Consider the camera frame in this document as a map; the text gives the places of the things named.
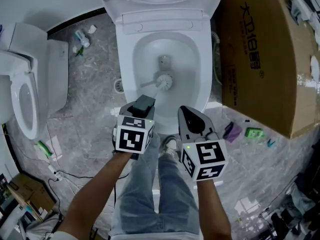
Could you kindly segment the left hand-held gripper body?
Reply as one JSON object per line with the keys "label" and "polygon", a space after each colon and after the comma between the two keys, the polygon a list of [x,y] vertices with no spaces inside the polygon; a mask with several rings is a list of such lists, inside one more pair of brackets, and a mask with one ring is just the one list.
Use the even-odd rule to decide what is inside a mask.
{"label": "left hand-held gripper body", "polygon": [[154,117],[133,116],[133,102],[120,108],[112,132],[114,152],[131,153],[132,160],[138,160],[149,146],[154,135]]}

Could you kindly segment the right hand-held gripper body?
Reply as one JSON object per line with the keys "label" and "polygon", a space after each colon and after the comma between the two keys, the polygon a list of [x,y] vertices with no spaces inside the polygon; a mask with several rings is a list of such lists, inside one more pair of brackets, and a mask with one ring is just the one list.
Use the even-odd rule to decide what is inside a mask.
{"label": "right hand-held gripper body", "polygon": [[225,141],[219,139],[211,119],[203,114],[205,130],[194,134],[188,130],[181,106],[177,112],[182,142],[180,162],[194,182],[218,178],[228,164]]}

